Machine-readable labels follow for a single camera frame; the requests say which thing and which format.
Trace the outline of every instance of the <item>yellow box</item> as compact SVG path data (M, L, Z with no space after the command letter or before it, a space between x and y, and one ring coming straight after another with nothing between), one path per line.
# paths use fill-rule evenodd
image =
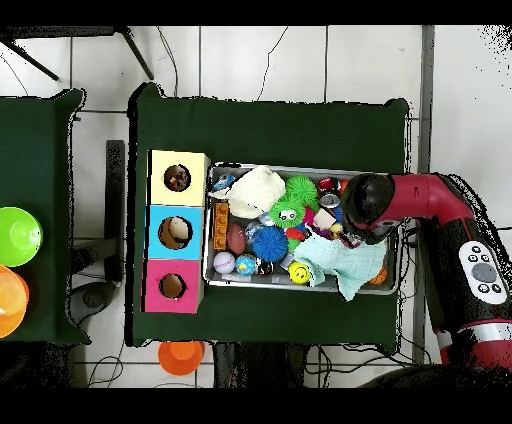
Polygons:
M204 207L210 166L204 153L150 150L149 164L151 204Z

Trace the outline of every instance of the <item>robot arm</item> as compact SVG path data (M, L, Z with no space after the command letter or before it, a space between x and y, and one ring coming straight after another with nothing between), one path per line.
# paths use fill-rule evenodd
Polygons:
M344 228L374 244L406 217L423 233L433 283L427 302L444 364L512 371L512 307L507 281L473 211L438 174L362 174L341 197Z

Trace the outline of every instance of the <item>white cloth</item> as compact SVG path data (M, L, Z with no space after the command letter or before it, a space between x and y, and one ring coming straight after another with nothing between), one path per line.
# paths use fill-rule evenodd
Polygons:
M268 166L259 165L230 187L208 194L216 199L227 199L232 215L255 219L268 212L284 193L282 178Z

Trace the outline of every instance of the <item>blue box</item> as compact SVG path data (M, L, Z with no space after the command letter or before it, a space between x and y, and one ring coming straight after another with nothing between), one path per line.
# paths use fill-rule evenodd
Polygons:
M202 255L204 208L186 206L149 206L148 259L200 260ZM171 217L180 217L192 227L192 238L181 249L169 249L158 238L160 224Z

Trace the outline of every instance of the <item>green table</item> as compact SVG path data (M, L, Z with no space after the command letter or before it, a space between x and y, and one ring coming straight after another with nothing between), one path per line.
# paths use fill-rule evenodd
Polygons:
M204 152L212 162L401 173L407 102L287 104L162 98L143 84L129 104L128 340L380 343L395 349L397 294L205 287L196 315L140 312L148 149Z
M83 94L75 89L51 99L0 97L0 207L21 207L43 228L40 251L13 268L27 282L30 300L20 327L2 340L89 342L66 314L72 237L68 132Z

